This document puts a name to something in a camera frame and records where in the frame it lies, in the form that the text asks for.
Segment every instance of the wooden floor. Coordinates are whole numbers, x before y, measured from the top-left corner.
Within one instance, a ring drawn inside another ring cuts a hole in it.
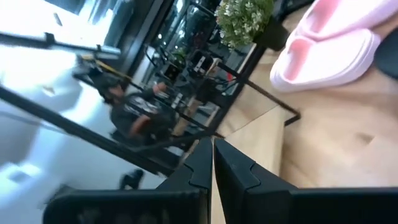
[[[289,16],[286,28],[292,30],[304,12]],[[385,37],[397,26],[398,15],[374,31]],[[269,83],[278,54],[267,51],[251,80],[302,112],[284,130],[280,176],[298,187],[398,185],[398,83],[371,67],[349,85],[282,95]],[[219,132],[233,135],[274,107],[246,87]],[[252,135],[267,133],[254,127]]]

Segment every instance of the white flowers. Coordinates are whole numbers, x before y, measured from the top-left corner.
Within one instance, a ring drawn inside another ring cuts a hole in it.
[[[215,12],[222,43],[230,48],[250,44],[271,16],[273,0],[223,0]]]

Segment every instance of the white wall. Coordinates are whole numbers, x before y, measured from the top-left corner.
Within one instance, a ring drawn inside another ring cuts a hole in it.
[[[19,94],[106,137],[114,129],[109,108],[98,92],[82,88],[71,78],[75,56],[65,52],[0,47],[3,69],[2,84]],[[43,85],[53,87],[55,96],[42,91]],[[37,118],[0,101],[0,111],[39,121]],[[78,189],[114,189],[122,174],[136,166],[97,148],[81,139],[26,125],[0,115],[0,165],[6,161],[26,159],[37,167],[67,180]],[[142,186],[154,188],[164,179],[147,174]]]
[[[62,114],[107,138],[114,129],[109,120],[109,107],[101,102],[96,90],[88,86],[83,88],[77,106]],[[37,135],[29,160],[64,177],[69,186],[78,189],[115,189],[123,174],[137,168],[81,139],[46,129]],[[163,180],[147,173],[142,187],[154,188]]]

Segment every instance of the black metal frame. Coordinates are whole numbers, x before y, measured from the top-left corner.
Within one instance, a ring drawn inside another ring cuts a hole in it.
[[[313,3],[314,0],[276,0],[275,1],[275,7],[274,9],[274,17],[276,18],[277,21],[282,22],[286,19],[288,15],[291,13]],[[266,51],[265,47],[261,46],[256,46],[255,49],[252,51],[252,54],[249,56],[247,63],[244,65],[241,73],[239,74],[238,72],[230,69],[226,65],[223,65],[222,63],[219,64],[219,67],[223,70],[226,70],[233,76],[239,78],[239,83],[233,92],[233,94],[229,97],[228,100],[226,101],[225,106],[222,106],[221,109],[217,112],[216,116],[213,118],[213,121],[209,125],[211,130],[217,130],[218,126],[223,122],[225,116],[227,115],[229,109],[232,107],[238,96],[241,94],[243,88],[248,85],[252,88],[254,88],[256,91],[258,91],[260,94],[264,95],[268,99],[272,100],[273,102],[277,103],[279,106],[281,106],[283,109],[293,113],[293,117],[285,121],[285,126],[288,126],[295,121],[298,121],[301,118],[301,114],[299,111],[293,109],[291,106],[287,105],[280,99],[276,98],[269,92],[267,92],[265,89],[259,87],[255,83],[249,80],[253,70],[256,68],[258,62],[260,61],[261,57],[263,56],[264,52]]]
[[[299,1],[305,1],[306,4],[310,4],[313,0],[299,0]],[[283,13],[282,11],[282,13],[277,15],[276,17],[278,20],[283,21],[283,19],[286,16],[287,14]],[[95,53],[96,55],[104,55],[107,57],[118,57],[120,55],[120,50],[109,47],[102,47],[99,45],[92,47],[92,46],[82,46],[82,45],[57,42],[54,35],[49,33],[43,33],[43,36],[40,37],[33,37],[33,36],[17,35],[7,32],[0,32],[0,43],[7,45],[22,45],[25,47],[35,47],[40,49],[54,49],[61,47],[63,49],[71,50],[73,52]],[[68,134],[77,136],[91,144],[94,144],[95,146],[104,149],[105,151],[115,156],[120,157],[121,159],[131,162],[132,164],[135,164],[145,170],[148,170],[149,172],[152,172],[154,174],[161,172],[165,175],[170,175],[174,171],[172,168],[156,163],[151,159],[148,159],[146,157],[146,154],[150,151],[153,152],[155,150],[163,149],[168,146],[173,146],[183,142],[191,142],[193,140],[200,139],[205,136],[214,135],[214,133],[216,133],[218,125],[222,122],[223,118],[225,117],[228,110],[230,109],[230,107],[232,106],[232,104],[234,103],[234,101],[236,100],[236,98],[238,97],[238,95],[240,94],[245,85],[251,86],[259,93],[263,94],[264,96],[270,98],[272,101],[281,105],[281,107],[289,110],[290,112],[293,112],[295,116],[286,121],[285,125],[289,125],[290,123],[293,123],[294,121],[300,119],[300,113],[298,111],[294,110],[293,108],[286,105],[276,97],[272,96],[270,93],[266,92],[261,87],[249,81],[250,74],[254,70],[255,66],[257,65],[264,51],[265,51],[264,48],[256,47],[256,49],[254,49],[254,52],[250,55],[249,60],[245,65],[241,74],[238,74],[237,72],[231,70],[230,68],[228,68],[223,64],[219,64],[219,66],[222,69],[227,70],[229,73],[235,75],[236,77],[239,77],[239,83],[233,95],[230,96],[226,106],[224,106],[223,109],[216,114],[216,116],[213,119],[213,122],[209,125],[208,128],[192,136],[176,138],[173,139],[172,141],[159,142],[152,146],[137,147],[134,148],[134,150],[125,145],[118,144],[112,140],[109,140],[108,138],[101,136],[73,121],[70,121],[69,119],[64,118],[58,113],[51,111],[47,108],[44,108],[43,106],[40,106],[39,104],[34,103],[33,101],[30,101],[8,90],[7,88],[4,88],[3,86],[0,86],[0,98],[32,115],[35,115],[41,119],[48,121],[49,123],[58,126],[59,128],[62,128]]]
[[[285,121],[285,126],[288,126],[290,124],[292,124],[295,121],[298,121],[301,118],[301,114],[299,111],[297,111],[296,109],[292,108],[291,106],[289,106],[288,104],[286,104],[285,102],[283,102],[282,100],[278,99],[277,97],[275,97],[274,95],[270,94],[267,90],[261,88],[259,85],[253,83],[252,81],[250,81],[248,78],[244,78],[241,74],[239,74],[237,71],[229,68],[228,66],[226,66],[223,63],[219,63],[218,67],[228,73],[230,73],[231,75],[233,75],[234,77],[236,77],[237,81],[238,81],[238,86],[245,86],[248,85],[251,88],[255,89],[257,92],[259,92],[260,94],[262,94],[263,96],[267,97],[268,99],[270,99],[271,101],[277,103],[281,108],[291,112],[294,116],[292,118],[289,118],[287,121]],[[230,108],[232,106],[232,104],[234,103],[236,99],[233,98],[233,96],[231,98],[229,98],[229,104],[227,104],[227,106],[225,108],[221,107],[220,113],[225,112],[226,108]]]

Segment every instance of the slipper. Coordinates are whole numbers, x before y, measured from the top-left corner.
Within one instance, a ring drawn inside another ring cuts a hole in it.
[[[279,91],[300,91],[352,82],[372,64],[380,41],[367,29],[322,42],[296,36],[273,65],[271,83]]]
[[[316,0],[297,26],[297,33],[325,40],[355,29],[370,29],[398,11],[396,0]]]

